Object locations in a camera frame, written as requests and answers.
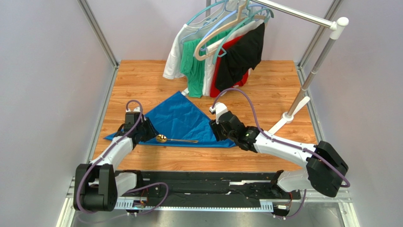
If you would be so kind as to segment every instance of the gray wall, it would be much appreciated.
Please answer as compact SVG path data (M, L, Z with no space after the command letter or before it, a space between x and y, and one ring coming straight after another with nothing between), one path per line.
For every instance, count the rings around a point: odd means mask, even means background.
M344 1L337 17L350 25L310 88L326 140L350 166L350 193L364 227L403 221L402 9L398 0Z
M55 226L113 68L79 4L0 3L0 226Z
M118 60L166 60L176 34L206 5L205 0L88 2ZM276 2L323 17L332 0ZM299 61L317 26L275 10L274 15L266 28L262 59Z

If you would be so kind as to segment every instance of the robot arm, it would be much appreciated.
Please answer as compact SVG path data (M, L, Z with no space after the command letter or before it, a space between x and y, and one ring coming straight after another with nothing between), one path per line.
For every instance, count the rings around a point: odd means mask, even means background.
M80 164L77 167L74 195L79 193L80 204L85 210L112 211L118 197L136 187L139 181L136 173L127 171L115 176L115 170L140 141L146 142L159 134L149 118L144 117L137 110L126 112L125 124L120 126L111 144L99 157L89 164ZM123 137L131 130L139 117L141 117L139 124L126 137ZM79 183L92 165L95 166L85 177L79 191ZM76 210L79 210L76 196L74 196L73 205Z
M216 119L210 122L210 127L217 141L230 139L243 150L275 155L302 167L297 171L277 172L272 183L282 190L290 192L315 189L329 197L337 195L343 180L322 159L329 162L343 176L346 175L348 166L329 143L298 143L271 135L267 131L260 131L254 126L245 126L223 103L216 103L210 108L210 112L216 114ZM322 159L307 150L314 150Z
M216 103L210 111L216 114L210 127L217 141L230 139L243 150L275 155L302 167L297 171L278 171L271 185L286 192L313 188L329 197L337 195L348 166L329 143L298 143L254 126L245 126L222 103ZM139 142L148 141L158 134L151 121L137 109L126 112L125 124L118 129L108 148L91 163L77 167L74 208L86 212L112 211L118 197L136 186L142 187L139 171L125 170L118 175L115 171Z

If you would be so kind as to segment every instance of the blue napkin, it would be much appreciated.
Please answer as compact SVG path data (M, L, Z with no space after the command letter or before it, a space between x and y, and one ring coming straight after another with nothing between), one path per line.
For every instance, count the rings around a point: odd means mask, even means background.
M150 118L155 129L169 139L198 140L198 143L167 141L159 143L151 139L144 145L199 147L199 148L231 148L235 143L230 140L216 141L209 126L210 118L197 108L189 99L176 92L167 100L145 114ZM105 139L112 140L114 134Z

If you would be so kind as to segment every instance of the beige hanger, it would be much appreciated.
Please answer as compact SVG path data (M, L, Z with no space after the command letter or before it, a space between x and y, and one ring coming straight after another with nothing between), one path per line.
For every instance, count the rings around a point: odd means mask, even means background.
M225 31L225 30L227 30L227 29L229 29L229 28L231 28L231 27L233 27L233 26L235 26L235 25L241 23L245 18L247 18L247 17L241 17L241 16L242 16L242 11L245 9L247 2L248 2L248 1L245 1L245 4L243 4L243 5L241 5L241 6L238 7L237 18L236 18L235 20L229 22L228 24L226 24L226 25L224 25L224 26L219 27L218 29L216 29L215 31L213 31L210 35L208 35L205 39L203 39L203 40L201 40L201 41L199 42L199 44L196 46L196 49L194 50L194 57L195 57L197 60L202 61L202 60L208 58L209 56L212 56L212 55L215 53L215 51L211 51L211 52L210 52L209 54L207 54L207 55L203 55L203 56L200 56L200 55L199 55L199 50L200 50L200 48L202 48L210 39L212 39L213 37L215 37L215 36L218 35L219 33L221 33L221 32L223 32L223 31ZM263 16L263 15L255 15L255 16L254 16L254 19L262 19L262 20L264 20L264 19L266 19L266 16Z

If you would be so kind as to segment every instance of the wooden tabletop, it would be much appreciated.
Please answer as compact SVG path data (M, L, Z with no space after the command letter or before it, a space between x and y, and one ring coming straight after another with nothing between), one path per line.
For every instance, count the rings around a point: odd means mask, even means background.
M186 78L169 80L162 77L165 61L122 61L108 104L94 157L99 156L110 141L103 137L116 132L124 123L125 105L128 100L141 102L144 113L187 87ZM269 130L287 111L300 87L296 68L292 61L262 61L252 71L247 84L241 89L251 98L260 126ZM189 98L210 118L213 98ZM245 125L255 126L247 100L238 92L227 93L220 98L228 110ZM307 107L302 108L291 124L286 124L277 136L304 143L316 143ZM256 154L234 148L184 148L137 145L125 157L119 169L135 170L183 170L183 171L239 171L275 172L296 170L299 166L281 158Z

